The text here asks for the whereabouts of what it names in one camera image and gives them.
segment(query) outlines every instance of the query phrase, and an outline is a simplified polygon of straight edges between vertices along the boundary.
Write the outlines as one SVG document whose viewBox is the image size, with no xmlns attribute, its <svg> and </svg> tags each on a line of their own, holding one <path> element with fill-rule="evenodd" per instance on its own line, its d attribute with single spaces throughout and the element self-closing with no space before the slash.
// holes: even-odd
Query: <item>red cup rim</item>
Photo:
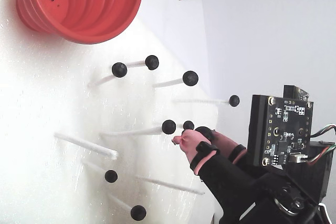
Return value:
<svg viewBox="0 0 336 224">
<path fill-rule="evenodd" d="M 66 28 L 59 22 L 57 22 L 55 19 L 52 18 L 51 15 L 47 14 L 44 9 L 42 8 L 41 4 L 38 0 L 31 0 L 34 9 L 38 16 L 41 18 L 41 20 L 45 24 L 51 24 L 50 29 L 54 31 L 55 33 L 61 35 L 67 40 L 80 43 L 80 44 L 97 44 L 101 42 L 105 42 L 107 40 L 110 40 L 111 38 L 116 37 L 117 35 L 121 34 L 134 20 L 136 14 L 138 13 L 138 10 L 140 8 L 141 0 L 136 0 L 136 3 L 130 12 L 129 17 L 125 20 L 125 22 L 122 23 L 121 26 L 119 26 L 118 29 L 114 30 L 111 33 L 104 34 L 101 36 L 83 36 L 78 33 L 75 33 L 71 31 L 70 29 Z"/>
</svg>

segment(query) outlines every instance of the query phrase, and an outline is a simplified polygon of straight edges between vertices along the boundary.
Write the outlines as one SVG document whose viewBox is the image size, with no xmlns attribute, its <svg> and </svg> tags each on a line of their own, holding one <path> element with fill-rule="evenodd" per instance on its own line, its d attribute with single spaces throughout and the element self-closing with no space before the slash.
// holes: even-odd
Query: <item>pink fingertip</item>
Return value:
<svg viewBox="0 0 336 224">
<path fill-rule="evenodd" d="M 173 138 L 172 142 L 173 142 L 174 144 L 180 144 L 181 140 L 182 140 L 182 137 L 181 137 L 181 136 L 175 136 L 175 137 Z"/>
</svg>

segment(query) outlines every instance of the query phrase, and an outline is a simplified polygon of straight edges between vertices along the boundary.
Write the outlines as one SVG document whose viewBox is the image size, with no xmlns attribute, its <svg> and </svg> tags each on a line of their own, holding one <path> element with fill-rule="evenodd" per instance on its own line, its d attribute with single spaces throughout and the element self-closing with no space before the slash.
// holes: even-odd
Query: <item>black circuit board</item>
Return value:
<svg viewBox="0 0 336 224">
<path fill-rule="evenodd" d="M 254 95 L 253 105 L 248 150 L 254 165 L 284 165 L 291 153 L 308 154 L 313 102 Z"/>
</svg>

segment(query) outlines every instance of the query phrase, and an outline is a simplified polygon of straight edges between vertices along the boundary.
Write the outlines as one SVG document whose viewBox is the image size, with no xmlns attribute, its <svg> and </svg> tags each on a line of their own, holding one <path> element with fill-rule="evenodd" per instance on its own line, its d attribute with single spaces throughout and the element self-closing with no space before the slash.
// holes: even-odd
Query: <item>red plastic cup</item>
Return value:
<svg viewBox="0 0 336 224">
<path fill-rule="evenodd" d="M 23 23 L 81 44 L 96 44 L 121 34 L 134 20 L 141 0 L 17 0 Z"/>
</svg>

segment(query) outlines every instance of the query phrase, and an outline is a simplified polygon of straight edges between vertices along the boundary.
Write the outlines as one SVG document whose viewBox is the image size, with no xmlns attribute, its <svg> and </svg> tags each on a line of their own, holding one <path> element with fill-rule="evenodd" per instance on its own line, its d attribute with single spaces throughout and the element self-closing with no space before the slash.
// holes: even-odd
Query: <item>red wire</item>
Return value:
<svg viewBox="0 0 336 224">
<path fill-rule="evenodd" d="M 323 151 L 320 153 L 320 155 L 311 163 L 307 163 L 308 165 L 314 165 L 321 157 L 322 155 L 329 149 L 329 146 L 324 148 Z"/>
</svg>

